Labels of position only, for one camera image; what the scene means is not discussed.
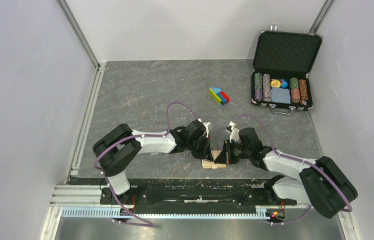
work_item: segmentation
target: marble surface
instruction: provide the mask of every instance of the marble surface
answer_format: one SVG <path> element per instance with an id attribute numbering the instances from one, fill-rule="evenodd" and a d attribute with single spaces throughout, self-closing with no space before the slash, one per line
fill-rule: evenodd
<path id="1" fill-rule="evenodd" d="M 211 148 L 221 150 L 229 135 L 225 128 L 243 113 L 265 124 L 275 146 L 304 158 L 318 158 L 320 151 L 308 112 L 277 115 L 269 108 L 250 103 L 251 61 L 166 60 L 108 62 L 89 129 L 78 177 L 97 178 L 93 168 L 93 144 L 121 123 L 144 132 L 161 132 L 167 127 L 166 106 L 173 101 L 190 105 L 204 122 L 212 122 Z M 219 105 L 208 93 L 221 88 L 230 103 Z M 171 127 L 186 126 L 193 115 L 181 105 L 173 105 Z M 237 121 L 239 129 L 254 127 L 264 144 L 269 144 L 262 128 L 250 118 Z M 248 160 L 226 168 L 203 169 L 201 160 L 186 151 L 178 154 L 137 155 L 127 168 L 129 178 L 271 178 L 275 173 L 255 168 Z"/>

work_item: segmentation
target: white panel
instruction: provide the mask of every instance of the white panel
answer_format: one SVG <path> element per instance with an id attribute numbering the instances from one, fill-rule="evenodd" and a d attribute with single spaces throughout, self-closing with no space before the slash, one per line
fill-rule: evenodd
<path id="1" fill-rule="evenodd" d="M 0 239 L 38 239 L 94 68 L 54 0 L 0 0 Z"/>
<path id="2" fill-rule="evenodd" d="M 324 0 L 68 0 L 104 61 L 253 58 L 257 34 L 306 33 Z"/>
<path id="3" fill-rule="evenodd" d="M 310 81 L 313 115 L 325 154 L 358 191 L 354 222 L 374 239 L 374 1 L 336 1 Z"/>

